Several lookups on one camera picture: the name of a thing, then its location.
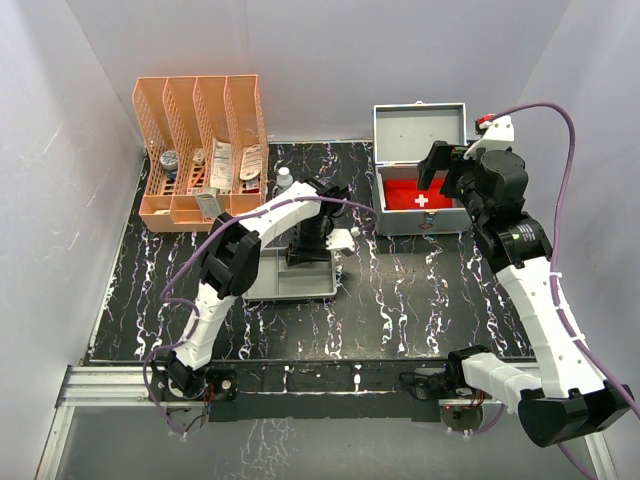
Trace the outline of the grey plastic divided tray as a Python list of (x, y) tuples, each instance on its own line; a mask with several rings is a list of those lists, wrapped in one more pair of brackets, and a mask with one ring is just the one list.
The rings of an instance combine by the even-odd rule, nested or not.
[(242, 295), (249, 302), (327, 299), (337, 293), (335, 260), (288, 266), (285, 249), (261, 252), (258, 276)]

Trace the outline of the red first aid pouch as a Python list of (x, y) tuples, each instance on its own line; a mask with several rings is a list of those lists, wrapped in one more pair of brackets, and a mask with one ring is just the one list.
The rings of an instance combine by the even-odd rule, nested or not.
[(453, 200), (440, 193), (444, 179), (434, 179), (427, 190), (419, 190), (415, 179), (383, 181), (387, 210), (438, 210), (453, 207)]

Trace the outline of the white pill bottle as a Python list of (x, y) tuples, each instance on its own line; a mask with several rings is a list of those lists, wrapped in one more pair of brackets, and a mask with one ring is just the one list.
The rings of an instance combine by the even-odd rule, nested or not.
[(281, 167), (277, 172), (276, 185), (280, 193), (288, 190), (293, 184), (293, 177), (288, 167)]

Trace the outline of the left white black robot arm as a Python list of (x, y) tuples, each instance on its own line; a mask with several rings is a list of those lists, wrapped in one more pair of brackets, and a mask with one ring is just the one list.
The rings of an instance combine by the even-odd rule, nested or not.
[(351, 249), (350, 233), (331, 244), (334, 218), (350, 200), (347, 187), (316, 179), (295, 181), (281, 195), (240, 216), (220, 214), (198, 255), (200, 275), (190, 316), (165, 360), (167, 383), (182, 397), (194, 399), (206, 387), (203, 368), (211, 360), (218, 331), (235, 300), (259, 275), (260, 255), (276, 237), (289, 232), (285, 262), (289, 267), (328, 262), (332, 253)]

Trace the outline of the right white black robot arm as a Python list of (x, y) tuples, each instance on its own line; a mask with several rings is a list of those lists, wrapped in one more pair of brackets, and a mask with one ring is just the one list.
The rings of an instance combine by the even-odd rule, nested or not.
[(527, 374), (483, 346), (448, 355), (432, 389), (466, 397), (481, 390), (516, 412), (539, 447), (601, 432), (630, 409), (628, 386), (616, 386), (578, 348), (576, 328), (566, 328), (568, 308), (551, 290), (552, 246), (523, 207), (528, 175), (510, 149), (471, 155), (466, 146), (437, 141), (418, 165), (418, 186), (446, 174), (441, 194), (461, 203), (472, 220), (474, 242), (513, 302), (537, 360)]

